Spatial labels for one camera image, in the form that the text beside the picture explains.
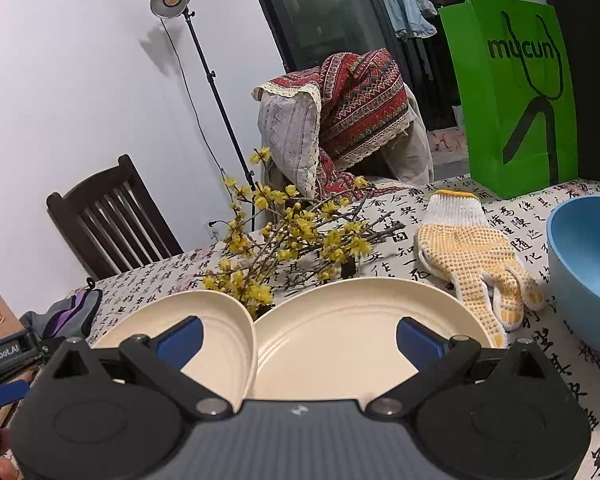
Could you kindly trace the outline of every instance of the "chair backrest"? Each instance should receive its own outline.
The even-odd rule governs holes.
[[[128,155],[65,196],[49,195],[46,205],[98,280],[182,252]]]

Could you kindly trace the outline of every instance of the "light blue plastic bowl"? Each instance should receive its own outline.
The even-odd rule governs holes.
[[[575,335],[600,352],[600,196],[559,205],[546,234],[557,307]]]

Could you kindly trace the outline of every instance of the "bowl rim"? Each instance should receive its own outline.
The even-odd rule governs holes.
[[[576,202],[577,200],[584,200],[584,199],[598,200],[598,199],[600,199],[600,195],[596,194],[596,195],[575,196],[573,198],[565,200],[560,205],[558,205],[558,207],[554,208],[554,210],[551,211],[549,218],[546,220],[546,239],[547,239],[547,242],[549,243],[549,246],[552,248],[552,251],[554,252],[555,256],[560,260],[560,263],[562,264],[562,266],[565,269],[567,269],[571,273],[572,276],[574,276],[578,279],[578,283],[580,284],[580,286],[582,286],[585,290],[587,290],[593,296],[595,296],[596,298],[598,298],[600,300],[600,295],[598,293],[596,293],[595,291],[591,290],[591,288],[588,285],[586,285],[584,283],[584,281],[580,278],[579,274],[577,272],[575,272],[573,270],[573,268],[565,261],[565,259],[562,257],[562,254],[557,249],[555,242],[554,242],[554,234],[553,234],[552,224],[554,222],[554,216],[556,215],[556,213],[558,211],[560,211],[560,209],[563,208],[563,206],[573,203],[573,202]],[[549,279],[551,279],[551,269],[549,269]]]

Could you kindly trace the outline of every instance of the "lamp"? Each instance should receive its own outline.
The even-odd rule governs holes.
[[[200,47],[200,42],[198,41],[198,37],[196,36],[195,31],[193,30],[193,24],[191,23],[191,18],[195,15],[195,12],[190,12],[189,5],[190,0],[151,0],[150,7],[151,12],[154,13],[159,18],[176,18],[179,15],[183,15],[185,21],[187,22],[187,26],[189,27],[189,31],[191,33],[191,37],[193,38],[193,42],[196,44],[196,50],[198,51],[198,55],[200,56],[200,61],[202,62],[202,67],[205,69],[206,80],[209,81],[209,85],[211,86],[211,91],[216,98],[216,103],[218,104],[218,108],[220,110],[220,114],[222,115],[222,120],[224,121],[224,125],[229,133],[229,138],[231,139],[232,144],[234,145],[235,153],[238,155],[238,159],[240,160],[240,164],[242,169],[244,170],[244,176],[251,186],[251,189],[255,190],[256,186],[253,181],[253,171],[251,171],[247,167],[247,163],[244,160],[244,156],[242,155],[242,151],[240,150],[240,145],[238,144],[238,140],[235,138],[234,129],[229,122],[229,117],[226,114],[226,110],[224,109],[224,105],[222,104],[222,100],[220,99],[220,94],[218,93],[218,88],[216,88],[216,82],[214,79],[216,78],[216,72],[209,70],[208,64],[206,64],[205,55],[202,53],[202,47]],[[255,206],[252,206],[252,212],[255,213]],[[255,229],[255,218],[251,220],[251,230]]]

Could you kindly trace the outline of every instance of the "shopping bag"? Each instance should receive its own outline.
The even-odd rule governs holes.
[[[503,198],[576,178],[573,88],[554,8],[466,0],[440,15],[458,79],[472,178]]]

